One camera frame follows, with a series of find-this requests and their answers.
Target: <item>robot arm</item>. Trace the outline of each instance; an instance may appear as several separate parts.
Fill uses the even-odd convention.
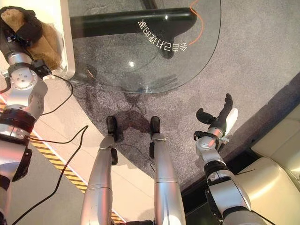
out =
[[[2,19],[0,50],[10,65],[2,74],[11,85],[7,107],[0,115],[0,223],[5,224],[11,182],[19,180],[28,171],[32,155],[27,148],[30,133],[43,113],[44,96],[47,93],[43,76],[51,71],[42,60],[32,59],[24,48],[24,42]]]
[[[217,151],[222,144],[228,142],[224,136],[234,125],[237,114],[229,94],[226,95],[224,108],[217,118],[205,113],[202,108],[196,114],[200,122],[210,124],[207,132],[196,131],[194,134],[196,152],[205,162],[204,172],[209,186],[205,192],[206,198],[210,210],[224,225],[265,225],[251,211],[247,193]]]

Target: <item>orange cable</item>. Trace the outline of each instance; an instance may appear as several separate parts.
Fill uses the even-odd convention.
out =
[[[190,8],[191,11],[192,11],[192,12],[200,19],[200,21],[201,21],[201,31],[200,31],[198,37],[197,37],[194,41],[192,41],[191,43],[189,43],[188,45],[192,45],[193,43],[195,43],[195,42],[201,37],[201,35],[202,35],[202,33],[203,33],[203,30],[204,30],[204,22],[203,22],[202,17],[201,17],[199,14],[197,14],[197,12],[194,11],[193,8],[192,8],[192,6],[193,6],[195,3],[197,3],[197,1],[198,1],[198,0],[193,1],[189,8]]]

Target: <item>hazard stripe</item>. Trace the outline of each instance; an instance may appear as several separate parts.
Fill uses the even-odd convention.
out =
[[[4,102],[0,99],[0,112],[5,108]],[[34,133],[30,134],[30,138],[39,139]],[[49,149],[43,142],[37,140],[31,140],[30,143],[37,148],[37,150],[46,157],[49,162],[53,164],[59,171],[62,171],[65,164],[61,159]],[[67,167],[64,171],[64,176],[73,183],[82,193],[85,193],[87,186],[86,184],[69,168]],[[124,221],[114,212],[112,212],[112,220],[115,224],[122,224]]]

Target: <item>chinese characters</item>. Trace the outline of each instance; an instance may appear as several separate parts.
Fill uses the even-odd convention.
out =
[[[180,50],[184,51],[187,49],[187,44],[186,43],[180,43],[180,44],[174,44],[174,43],[169,43],[165,42],[161,39],[158,39],[150,30],[149,27],[147,26],[146,22],[144,20],[138,22],[142,32],[146,37],[148,37],[148,40],[156,45],[156,47],[164,49],[165,51],[174,51],[177,52]]]

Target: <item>glass tabletop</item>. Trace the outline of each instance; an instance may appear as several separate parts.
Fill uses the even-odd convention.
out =
[[[76,72],[103,90],[159,93],[207,65],[220,32],[220,0],[69,1]]]

